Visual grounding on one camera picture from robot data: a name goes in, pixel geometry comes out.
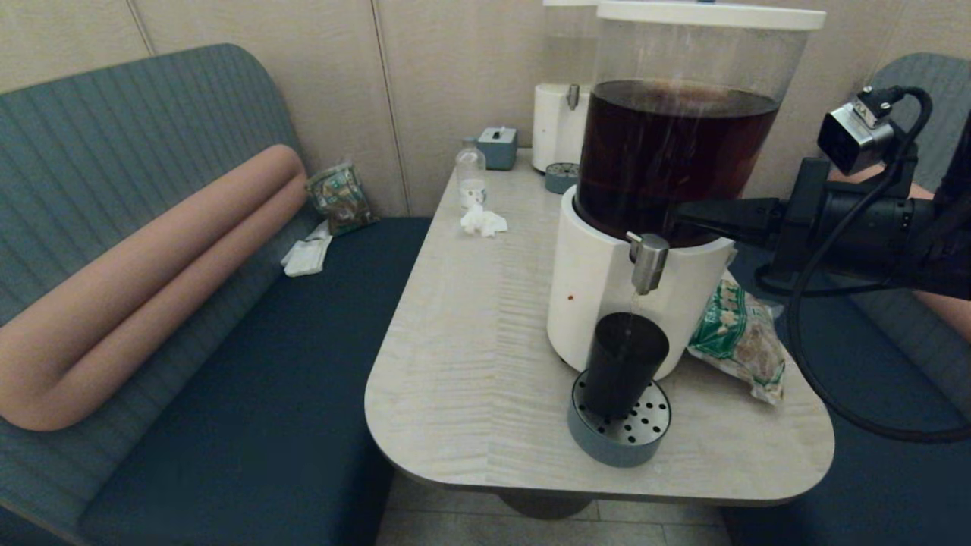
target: green patterned bag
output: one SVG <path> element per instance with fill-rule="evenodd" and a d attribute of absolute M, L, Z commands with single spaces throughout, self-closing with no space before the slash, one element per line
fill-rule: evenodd
<path fill-rule="evenodd" d="M 335 237 L 378 221 L 371 214 L 371 206 L 350 161 L 314 175 L 307 181 L 307 192 L 314 208 L 327 216 L 330 234 Z"/>
<path fill-rule="evenodd" d="M 790 359 L 776 335 L 772 314 L 734 279 L 722 279 L 687 344 L 692 356 L 752 385 L 752 396 L 770 404 L 783 399 Z"/>

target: light wood tabletop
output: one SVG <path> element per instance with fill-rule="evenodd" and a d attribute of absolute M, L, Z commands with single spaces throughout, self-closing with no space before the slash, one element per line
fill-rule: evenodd
<path fill-rule="evenodd" d="M 546 333 L 560 195 L 529 150 L 487 174 L 485 207 L 509 231 L 465 234 L 452 176 L 371 371 L 367 423 L 389 460 L 445 487 L 719 505 L 777 504 L 822 479 L 832 423 L 795 366 L 772 407 L 685 357 L 658 382 L 673 415 L 653 459 L 584 453 L 566 425 L 577 372 Z"/>

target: white dispenser base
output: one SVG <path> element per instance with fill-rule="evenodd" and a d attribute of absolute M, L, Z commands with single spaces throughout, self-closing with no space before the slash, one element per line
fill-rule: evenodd
<path fill-rule="evenodd" d="M 590 86 L 580 86 L 580 101 L 570 110 L 569 85 L 536 85 L 533 104 L 533 167 L 546 172 L 552 163 L 580 163 L 584 149 Z"/>
<path fill-rule="evenodd" d="M 602 317 L 630 312 L 634 271 L 630 245 L 584 222 L 573 208 L 577 188 L 563 194 L 553 263 L 547 334 L 556 352 L 578 371 L 586 369 L 593 329 Z M 671 346 L 655 379 L 671 373 L 735 256 L 730 239 L 668 253 L 660 285 L 638 296 L 633 312 L 657 323 Z"/>

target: table pedestal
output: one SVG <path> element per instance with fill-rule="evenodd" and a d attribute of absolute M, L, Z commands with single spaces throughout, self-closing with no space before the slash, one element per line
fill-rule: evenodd
<path fill-rule="evenodd" d="M 529 516 L 537 520 L 562 520 L 569 518 L 574 514 L 579 514 L 591 503 L 589 498 L 572 498 L 567 496 L 502 494 L 499 498 L 523 516 Z"/>

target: beige wall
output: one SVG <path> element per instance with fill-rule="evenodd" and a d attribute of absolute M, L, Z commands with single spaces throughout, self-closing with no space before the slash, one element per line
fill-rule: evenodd
<path fill-rule="evenodd" d="M 375 0 L 412 212 L 431 216 L 463 136 L 505 124 L 529 146 L 540 0 Z"/>
<path fill-rule="evenodd" d="M 908 0 L 904 4 L 878 68 L 922 51 L 971 59 L 971 1 Z"/>
<path fill-rule="evenodd" d="M 230 42 L 284 96 L 309 172 L 355 162 L 377 213 L 406 216 L 378 34 L 369 0 L 136 0 L 156 52 Z"/>
<path fill-rule="evenodd" d="M 0 1 L 0 92 L 148 54 L 124 0 Z"/>

